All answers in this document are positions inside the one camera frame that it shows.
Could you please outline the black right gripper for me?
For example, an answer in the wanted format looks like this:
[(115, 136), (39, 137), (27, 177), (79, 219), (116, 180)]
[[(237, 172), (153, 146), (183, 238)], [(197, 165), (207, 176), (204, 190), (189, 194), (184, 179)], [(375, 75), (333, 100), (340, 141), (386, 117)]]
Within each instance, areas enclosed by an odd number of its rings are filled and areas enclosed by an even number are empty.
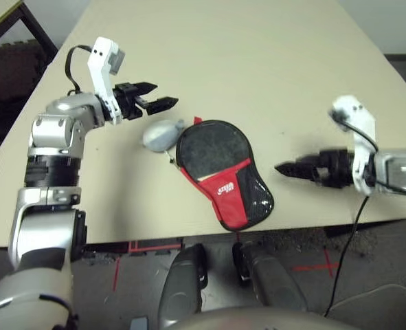
[(274, 169), (286, 177), (307, 179), (329, 188), (345, 188), (353, 185), (353, 161), (352, 151), (329, 149), (275, 165)]

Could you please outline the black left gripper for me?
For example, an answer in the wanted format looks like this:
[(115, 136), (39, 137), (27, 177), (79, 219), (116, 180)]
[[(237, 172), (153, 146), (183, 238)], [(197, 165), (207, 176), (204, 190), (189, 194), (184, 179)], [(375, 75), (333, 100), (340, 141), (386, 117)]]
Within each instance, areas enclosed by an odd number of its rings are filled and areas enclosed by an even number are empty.
[[(142, 110), (136, 105), (136, 97), (149, 94), (158, 88), (156, 84), (150, 82), (129, 82), (116, 84), (113, 88), (114, 97), (120, 107), (122, 117), (125, 120), (135, 120), (143, 116)], [(149, 116), (173, 108), (179, 99), (173, 97), (163, 97), (155, 101), (148, 102), (145, 110)]]

